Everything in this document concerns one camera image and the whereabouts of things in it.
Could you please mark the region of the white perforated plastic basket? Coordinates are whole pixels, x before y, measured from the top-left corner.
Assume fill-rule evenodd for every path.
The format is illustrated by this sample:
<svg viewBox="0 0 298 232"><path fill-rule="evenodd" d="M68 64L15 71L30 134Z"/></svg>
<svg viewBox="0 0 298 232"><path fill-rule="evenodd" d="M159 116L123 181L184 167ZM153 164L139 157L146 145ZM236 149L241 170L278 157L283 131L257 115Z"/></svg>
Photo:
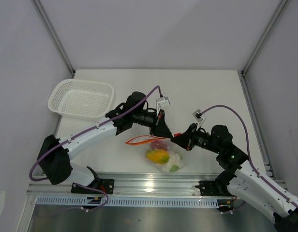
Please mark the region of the white perforated plastic basket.
<svg viewBox="0 0 298 232"><path fill-rule="evenodd" d="M66 79L48 99L48 109L61 116L97 121L110 109L115 91L110 84Z"/></svg>

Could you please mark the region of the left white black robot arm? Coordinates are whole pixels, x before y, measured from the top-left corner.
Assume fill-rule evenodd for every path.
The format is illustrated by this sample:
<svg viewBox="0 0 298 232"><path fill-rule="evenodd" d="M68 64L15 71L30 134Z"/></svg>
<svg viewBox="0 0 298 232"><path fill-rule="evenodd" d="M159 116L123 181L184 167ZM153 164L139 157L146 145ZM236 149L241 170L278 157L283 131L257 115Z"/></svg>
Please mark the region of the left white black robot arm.
<svg viewBox="0 0 298 232"><path fill-rule="evenodd" d="M164 107L170 105L168 97L160 96L155 108L145 108L148 96L141 92L133 92L115 109L108 112L95 125L72 134L69 137L56 138L47 136L35 163L45 174L45 180L52 185L64 181L81 184L88 193L95 193L99 181L95 171L87 166L81 167L71 161L93 144L107 138L115 137L133 124L149 128L150 135L155 137L173 138L173 133L165 122Z"/></svg>

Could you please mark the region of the right aluminium frame post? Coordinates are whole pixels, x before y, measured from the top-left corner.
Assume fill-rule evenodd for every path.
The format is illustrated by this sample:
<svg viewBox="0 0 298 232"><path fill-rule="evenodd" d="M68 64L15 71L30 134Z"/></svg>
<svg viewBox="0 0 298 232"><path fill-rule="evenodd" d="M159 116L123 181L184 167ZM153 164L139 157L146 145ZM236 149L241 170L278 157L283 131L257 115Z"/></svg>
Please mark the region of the right aluminium frame post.
<svg viewBox="0 0 298 232"><path fill-rule="evenodd" d="M241 76L245 78L248 74L248 71L252 67L253 63L258 58L259 54L263 50L264 46L266 45L268 39L270 38L272 32L274 31L275 27L278 25L280 18L284 14L285 10L287 9L290 0L281 0L279 1L278 6L276 7L273 15L270 17L269 22L267 23L265 29L263 30L257 44L255 45L251 55L249 56L246 64L244 65L243 70L241 71Z"/></svg>

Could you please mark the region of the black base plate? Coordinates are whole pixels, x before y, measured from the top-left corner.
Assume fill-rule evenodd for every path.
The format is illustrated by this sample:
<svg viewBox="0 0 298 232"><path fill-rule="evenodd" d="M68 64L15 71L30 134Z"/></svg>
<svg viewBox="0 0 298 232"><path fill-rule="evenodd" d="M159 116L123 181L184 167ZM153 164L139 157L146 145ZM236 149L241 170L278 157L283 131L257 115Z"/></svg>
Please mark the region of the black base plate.
<svg viewBox="0 0 298 232"><path fill-rule="evenodd" d="M98 194L99 192L95 190L90 190L89 188L97 189L103 191L106 194L113 194L115 180L114 179L99 179L94 180L86 188L80 187L76 183L73 183L71 188L71 193L73 194Z"/></svg>
<svg viewBox="0 0 298 232"><path fill-rule="evenodd" d="M199 189L201 196L232 196L232 194L228 192L226 185L216 181L199 181L198 185L195 185L195 188Z"/></svg>

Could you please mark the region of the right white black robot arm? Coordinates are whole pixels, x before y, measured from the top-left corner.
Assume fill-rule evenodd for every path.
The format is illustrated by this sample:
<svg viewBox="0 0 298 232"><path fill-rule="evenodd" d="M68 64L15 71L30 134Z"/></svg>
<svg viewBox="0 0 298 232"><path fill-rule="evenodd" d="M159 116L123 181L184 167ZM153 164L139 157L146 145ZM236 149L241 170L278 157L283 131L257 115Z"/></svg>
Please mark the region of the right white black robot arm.
<svg viewBox="0 0 298 232"><path fill-rule="evenodd" d="M171 142L188 151L198 146L216 153L224 169L215 179L219 194L238 196L273 222L278 232L298 232L298 197L253 166L232 139L227 126L216 125L205 133L193 123Z"/></svg>

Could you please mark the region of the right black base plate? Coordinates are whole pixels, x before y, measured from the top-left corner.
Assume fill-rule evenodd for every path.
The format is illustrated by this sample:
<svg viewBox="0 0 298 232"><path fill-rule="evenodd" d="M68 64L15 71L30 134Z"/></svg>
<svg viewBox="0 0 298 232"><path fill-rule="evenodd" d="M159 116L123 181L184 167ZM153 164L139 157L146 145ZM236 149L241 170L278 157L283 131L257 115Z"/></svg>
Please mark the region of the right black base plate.
<svg viewBox="0 0 298 232"><path fill-rule="evenodd" d="M232 196L232 194L228 192L226 185L216 181L199 181L198 185L195 185L195 188L199 189L201 196Z"/></svg>

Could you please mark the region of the aluminium mounting rail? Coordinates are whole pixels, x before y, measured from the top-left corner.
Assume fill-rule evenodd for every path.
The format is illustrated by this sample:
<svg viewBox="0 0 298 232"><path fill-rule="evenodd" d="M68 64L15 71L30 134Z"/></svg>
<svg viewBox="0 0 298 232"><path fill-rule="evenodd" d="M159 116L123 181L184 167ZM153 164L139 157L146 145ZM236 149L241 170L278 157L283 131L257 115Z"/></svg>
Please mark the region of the aluminium mounting rail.
<svg viewBox="0 0 298 232"><path fill-rule="evenodd" d="M199 197L199 181L213 181L217 174L180 173L98 173L101 179L114 179L113 194L121 197L192 198ZM72 182L52 185L48 180L30 181L27 195L72 195Z"/></svg>

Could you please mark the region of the left aluminium frame post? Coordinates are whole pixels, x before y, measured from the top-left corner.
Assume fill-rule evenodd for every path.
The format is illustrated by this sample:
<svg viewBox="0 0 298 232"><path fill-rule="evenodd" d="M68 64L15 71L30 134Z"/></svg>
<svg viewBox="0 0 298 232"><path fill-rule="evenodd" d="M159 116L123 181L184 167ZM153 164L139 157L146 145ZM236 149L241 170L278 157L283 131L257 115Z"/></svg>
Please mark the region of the left aluminium frame post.
<svg viewBox="0 0 298 232"><path fill-rule="evenodd" d="M70 59L68 58L68 55L67 55L67 53L60 41L55 29L54 29L53 24L51 23L51 20L48 16L46 10L44 9L42 2L40 0L31 0L31 3L32 3L33 7L35 8L35 11L38 14L42 24L44 25L50 39L52 40L54 47L56 48L59 56L61 57L67 70L73 77L75 74L75 69L73 68L72 63L71 63Z"/></svg>

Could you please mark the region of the clear red zip bag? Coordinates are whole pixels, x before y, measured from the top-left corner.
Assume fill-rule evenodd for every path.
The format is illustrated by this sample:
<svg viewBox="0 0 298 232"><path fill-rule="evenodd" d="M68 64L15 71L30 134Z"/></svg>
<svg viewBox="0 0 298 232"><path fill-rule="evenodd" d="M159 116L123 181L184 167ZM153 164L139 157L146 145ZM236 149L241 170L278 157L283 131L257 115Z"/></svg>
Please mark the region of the clear red zip bag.
<svg viewBox="0 0 298 232"><path fill-rule="evenodd" d="M169 138L141 135L125 142L160 172L175 173L186 165L185 150Z"/></svg>

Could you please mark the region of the yellow green toy mango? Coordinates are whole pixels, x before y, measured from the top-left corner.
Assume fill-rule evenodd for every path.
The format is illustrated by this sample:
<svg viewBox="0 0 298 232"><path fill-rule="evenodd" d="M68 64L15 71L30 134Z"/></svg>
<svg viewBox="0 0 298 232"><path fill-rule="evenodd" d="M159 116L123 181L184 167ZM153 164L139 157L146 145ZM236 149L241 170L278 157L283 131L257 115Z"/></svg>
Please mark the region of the yellow green toy mango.
<svg viewBox="0 0 298 232"><path fill-rule="evenodd" d="M146 158L156 164L166 164L169 161L170 155L167 151L161 149L147 150Z"/></svg>

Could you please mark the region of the aluminium frame post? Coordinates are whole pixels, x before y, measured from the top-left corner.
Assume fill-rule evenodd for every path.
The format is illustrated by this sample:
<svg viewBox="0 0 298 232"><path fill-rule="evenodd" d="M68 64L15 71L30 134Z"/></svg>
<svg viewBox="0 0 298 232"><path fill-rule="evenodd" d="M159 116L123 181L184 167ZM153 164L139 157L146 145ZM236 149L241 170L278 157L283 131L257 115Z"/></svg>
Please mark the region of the aluminium frame post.
<svg viewBox="0 0 298 232"><path fill-rule="evenodd" d="M52 40L54 47L56 48L59 56L61 57L67 70L73 77L75 74L75 69L73 68L72 63L71 63L70 59L68 58L68 55L67 55L67 53L60 41L55 29L54 29L53 24L51 23L51 20L48 16L46 10L44 9L42 2L40 0L31 0L31 3L32 3L33 7L35 8L35 11L38 14L42 24L44 25L50 39Z"/></svg>
<svg viewBox="0 0 298 232"><path fill-rule="evenodd" d="M241 71L241 76L245 78L248 74L248 71L252 67L253 63L258 58L259 54L263 50L264 46L266 45L268 39L270 38L272 32L274 31L275 27L278 25L280 18L284 14L285 10L287 9L290 0L281 0L279 1L278 6L276 7L273 15L270 17L269 22L267 23L265 29L263 30L257 44L255 45L251 55L249 56L246 64L244 65L243 70Z"/></svg>

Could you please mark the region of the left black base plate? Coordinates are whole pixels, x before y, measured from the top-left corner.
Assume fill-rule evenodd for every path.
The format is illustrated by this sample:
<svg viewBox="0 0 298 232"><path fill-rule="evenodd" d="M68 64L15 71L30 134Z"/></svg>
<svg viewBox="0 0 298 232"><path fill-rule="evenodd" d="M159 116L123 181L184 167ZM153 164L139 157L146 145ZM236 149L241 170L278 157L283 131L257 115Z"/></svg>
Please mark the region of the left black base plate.
<svg viewBox="0 0 298 232"><path fill-rule="evenodd" d="M71 188L71 193L73 194L98 194L99 192L95 190L90 190L89 188L97 189L103 191L106 194L113 194L115 180L114 179L99 179L94 180L86 188L80 187L76 183L73 183Z"/></svg>

